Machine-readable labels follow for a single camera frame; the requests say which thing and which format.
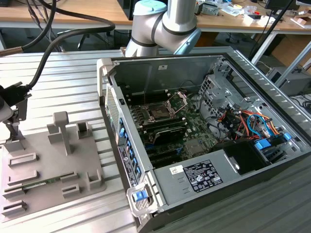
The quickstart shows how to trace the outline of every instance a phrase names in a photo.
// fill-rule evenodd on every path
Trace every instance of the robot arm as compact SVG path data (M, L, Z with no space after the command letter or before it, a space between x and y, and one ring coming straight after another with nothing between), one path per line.
M158 45L174 54L186 54L198 41L195 0L138 1L134 9L132 38L126 57L156 56Z

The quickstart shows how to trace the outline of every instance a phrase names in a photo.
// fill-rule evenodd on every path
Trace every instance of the white label sticker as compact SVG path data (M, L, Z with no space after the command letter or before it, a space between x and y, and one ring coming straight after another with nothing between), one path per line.
M159 69L158 69L158 70L163 70L163 69L167 69L167 65L159 66Z
M173 167L170 167L170 171L171 171L171 174L174 175L174 174L177 174L179 172L183 172L183 166L182 165L178 165L178 166L173 166Z

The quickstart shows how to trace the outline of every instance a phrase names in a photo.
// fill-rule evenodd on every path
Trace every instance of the barcode sticker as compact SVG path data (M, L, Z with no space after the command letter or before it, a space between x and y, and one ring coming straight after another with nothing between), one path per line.
M179 172L183 172L183 166L182 165L178 165L178 166L173 166L173 167L170 167L170 171L171 171L171 174L174 175L174 174L177 174Z

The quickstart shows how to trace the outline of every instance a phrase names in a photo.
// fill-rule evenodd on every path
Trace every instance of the table leg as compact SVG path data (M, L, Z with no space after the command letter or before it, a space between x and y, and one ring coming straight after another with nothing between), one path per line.
M6 49L6 46L5 46L4 40L2 38L2 35L0 33L0 50L4 50L4 49Z
M311 52L311 42L302 50L302 52L296 57L296 59L291 63L291 65L283 72L281 77L276 81L276 86L280 87L285 81L287 75L289 75L301 62L302 59L305 58Z
M273 39L276 37L277 33L271 33L268 38L265 40L265 42L262 44L262 46L257 51L256 55L252 59L252 63L256 65L256 63L259 61L261 56L264 54L264 52L267 50Z

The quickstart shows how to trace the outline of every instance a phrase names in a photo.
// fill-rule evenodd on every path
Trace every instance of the blue cable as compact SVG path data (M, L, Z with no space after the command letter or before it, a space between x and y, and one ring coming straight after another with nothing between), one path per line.
M252 129L252 127L250 126L250 118L251 118L251 116L256 116L256 117L258 117L259 119L261 119L262 122L264 123L264 126L266 127L268 133L269 133L270 135L273 135L273 136L275 135L275 134L273 133L273 131L269 129L269 127L268 127L268 125L267 125L267 122L264 120L264 118L263 118L262 116L259 116L259 115L257 115L257 114L252 114L252 115L250 115L250 116L248 117L248 119L247 119L247 126L248 126L249 130L252 131L253 133L257 134L257 135L259 136L260 139L261 139L261 135L260 135L257 131L254 131L254 130Z

